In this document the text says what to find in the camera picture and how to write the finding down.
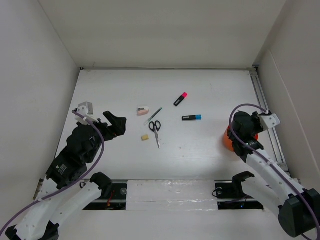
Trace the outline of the pink white stapler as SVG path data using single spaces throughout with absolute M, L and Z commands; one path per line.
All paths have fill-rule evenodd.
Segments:
M 138 116 L 147 115 L 149 111 L 150 111 L 150 108 L 148 106 L 140 106 L 137 108 L 137 115 Z

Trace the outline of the green pen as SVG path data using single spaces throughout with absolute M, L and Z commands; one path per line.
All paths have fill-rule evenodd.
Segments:
M 163 108 L 160 107 L 143 125 L 146 126 L 149 122 L 151 122 L 151 120 L 152 120 L 153 118 L 155 118 L 156 115 L 159 114 L 159 112 L 160 112 L 162 109 L 163 109 Z

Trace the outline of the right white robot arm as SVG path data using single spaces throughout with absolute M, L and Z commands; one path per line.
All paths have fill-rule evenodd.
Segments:
M 267 110 L 261 114 L 236 110 L 231 113 L 225 133 L 233 151 L 267 184 L 259 187 L 254 174 L 246 172 L 231 184 L 231 191 L 237 197 L 247 194 L 269 208 L 290 237 L 304 237 L 308 231 L 320 230 L 320 194 L 291 178 L 256 139 L 256 135 L 280 123 L 278 116 Z

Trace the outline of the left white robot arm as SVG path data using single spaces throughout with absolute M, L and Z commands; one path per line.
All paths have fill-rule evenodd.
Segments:
M 101 160 L 105 142 L 123 136 L 127 119 L 110 111 L 103 113 L 108 123 L 95 119 L 79 108 L 72 113 L 77 127 L 66 146 L 48 168 L 37 198 L 16 213 L 0 230 L 10 240 L 57 240 L 59 228 L 75 213 L 98 198 L 112 193 L 113 181 L 102 172 L 92 175 L 88 183 L 66 203 L 65 193 L 89 175 Z

